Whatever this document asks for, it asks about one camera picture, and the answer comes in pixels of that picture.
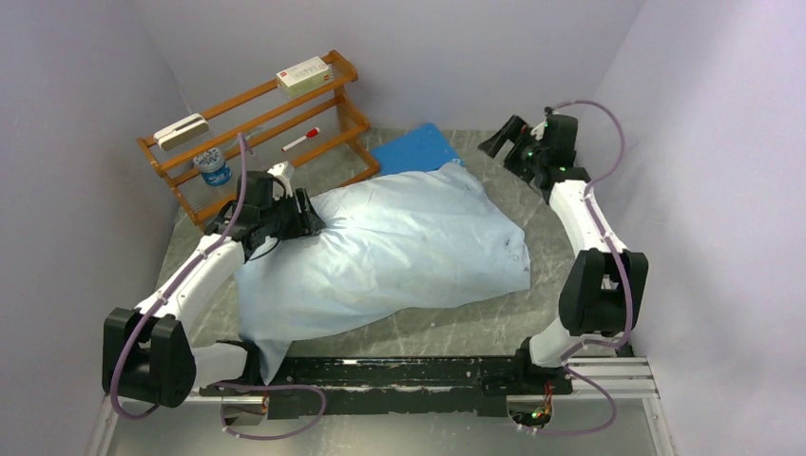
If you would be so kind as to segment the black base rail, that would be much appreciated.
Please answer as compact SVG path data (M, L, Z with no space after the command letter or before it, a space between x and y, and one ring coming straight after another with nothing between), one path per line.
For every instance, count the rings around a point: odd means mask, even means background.
M271 420L328 415L473 412L506 417L508 401L538 401L573 387L561 368L538 368L526 355L429 357L289 356L267 394Z

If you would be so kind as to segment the white red box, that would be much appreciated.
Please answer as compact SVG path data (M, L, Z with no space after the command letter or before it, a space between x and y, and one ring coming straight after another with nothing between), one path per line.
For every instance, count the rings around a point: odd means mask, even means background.
M290 98L296 98L329 84L333 79L331 66L318 56L276 74L278 87Z

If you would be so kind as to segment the blue lidded jar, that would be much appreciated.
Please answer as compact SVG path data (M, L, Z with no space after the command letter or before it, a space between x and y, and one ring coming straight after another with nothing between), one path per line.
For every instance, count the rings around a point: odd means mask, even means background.
M211 187L225 185L231 179L231 169L217 147L208 149L192 159L202 180Z

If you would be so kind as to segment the orange wooden shelf rack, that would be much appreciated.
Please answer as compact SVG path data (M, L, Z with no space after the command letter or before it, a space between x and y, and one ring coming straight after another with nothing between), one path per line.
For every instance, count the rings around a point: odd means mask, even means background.
M224 155L233 177L242 168L266 170L289 162L295 167L293 183L312 195L379 173L378 162L363 142L371 123L347 90L357 81L358 70L335 49L322 59L331 66L334 79L304 95L290 98L276 80L270 80L200 112L209 131L175 149L161 150L153 135L137 139L194 225L202 227L234 198L237 188L235 180L208 186L194 168L192 159L213 147ZM314 127L320 128L315 138L281 151Z

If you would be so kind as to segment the blue flat board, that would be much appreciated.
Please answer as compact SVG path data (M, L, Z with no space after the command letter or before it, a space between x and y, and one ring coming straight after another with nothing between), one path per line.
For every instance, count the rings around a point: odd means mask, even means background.
M424 123L409 133L371 151L379 164L379 175L430 172L452 162L464 162L433 123Z

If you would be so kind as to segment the white eraser block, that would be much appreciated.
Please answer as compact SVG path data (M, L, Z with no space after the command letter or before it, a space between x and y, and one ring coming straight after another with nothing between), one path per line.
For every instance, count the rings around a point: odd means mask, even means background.
M154 133L153 140L163 151L170 151L207 133L208 121L200 113L190 114Z

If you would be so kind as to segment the light blue pillowcase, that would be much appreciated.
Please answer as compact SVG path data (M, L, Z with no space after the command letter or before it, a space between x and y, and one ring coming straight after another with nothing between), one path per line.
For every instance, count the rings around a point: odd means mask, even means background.
M296 341L530 286L523 229L462 165L365 180L312 205L317 234L269 240L235 275L240 337L258 348L263 382Z

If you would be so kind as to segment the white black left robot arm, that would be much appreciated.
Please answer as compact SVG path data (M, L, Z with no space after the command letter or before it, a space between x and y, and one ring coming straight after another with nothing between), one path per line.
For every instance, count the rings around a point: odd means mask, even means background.
M192 348L188 331L219 287L241 267L283 241L307 238L325 226L307 192L294 188L289 162L239 179L179 269L131 308L116 308L103 326L102 387L118 404L131 399L175 408L194 390L225 382L236 393L259 389L263 368L251 342L222 340Z

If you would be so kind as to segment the red white marker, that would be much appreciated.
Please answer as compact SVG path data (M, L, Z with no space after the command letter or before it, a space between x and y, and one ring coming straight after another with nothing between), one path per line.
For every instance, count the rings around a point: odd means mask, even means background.
M306 132L304 135L302 135L301 137L296 138L296 139L294 139L293 141L291 141L291 142L289 142L289 143L285 144L285 145L284 145L284 146L281 148L281 151L282 151L282 152L287 152L287 151L291 150L292 148L294 148L294 147L296 147L296 146L298 146L298 145L300 145L300 144L302 144L302 143L306 142L307 140L310 140L310 139L312 139L312 138L315 138L315 137L316 137L316 136L317 136L319 133L320 133L320 128L319 128L319 127L314 127L314 128L312 128L312 129L308 130L308 131L307 131L307 132Z

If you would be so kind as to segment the aluminium frame rail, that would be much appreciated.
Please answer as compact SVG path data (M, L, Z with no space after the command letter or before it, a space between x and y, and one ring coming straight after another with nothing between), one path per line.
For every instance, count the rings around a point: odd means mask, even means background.
M659 397L653 372L643 357L579 357L567 365L614 399Z

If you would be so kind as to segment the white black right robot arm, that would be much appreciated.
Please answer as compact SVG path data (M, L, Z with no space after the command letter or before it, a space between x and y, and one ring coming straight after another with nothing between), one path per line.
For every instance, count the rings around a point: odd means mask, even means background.
M549 111L536 125L517 115L479 149L532 185L561 221L574 262L560 292L558 315L525 344L529 358L513 368L513 382L534 393L549 379L548 368L561 367L589 346L617 349L625 344L639 318L649 263L613 232L596 200L593 180L576 165L578 121Z

